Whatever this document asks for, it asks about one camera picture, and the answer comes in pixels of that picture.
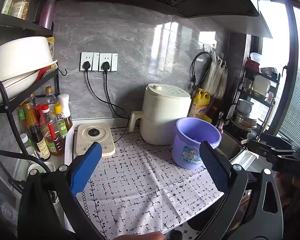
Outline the person's right hand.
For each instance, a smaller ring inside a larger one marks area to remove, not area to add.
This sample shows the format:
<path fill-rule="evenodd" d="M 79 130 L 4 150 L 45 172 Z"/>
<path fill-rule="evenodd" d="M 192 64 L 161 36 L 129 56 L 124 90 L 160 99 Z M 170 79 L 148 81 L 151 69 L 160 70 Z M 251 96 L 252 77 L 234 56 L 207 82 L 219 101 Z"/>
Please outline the person's right hand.
<path fill-rule="evenodd" d="M 300 176 L 276 172 L 274 180 L 284 218 L 300 216 Z"/>

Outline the person's left hand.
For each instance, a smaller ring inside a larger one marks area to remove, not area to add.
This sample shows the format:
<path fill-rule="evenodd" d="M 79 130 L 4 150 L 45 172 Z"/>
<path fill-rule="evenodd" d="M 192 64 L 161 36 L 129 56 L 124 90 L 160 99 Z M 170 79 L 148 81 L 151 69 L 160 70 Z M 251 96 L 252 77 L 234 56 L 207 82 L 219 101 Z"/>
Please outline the person's left hand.
<path fill-rule="evenodd" d="M 164 235 L 160 231 L 150 232 L 143 235 L 122 235 L 114 240 L 163 240 Z"/>

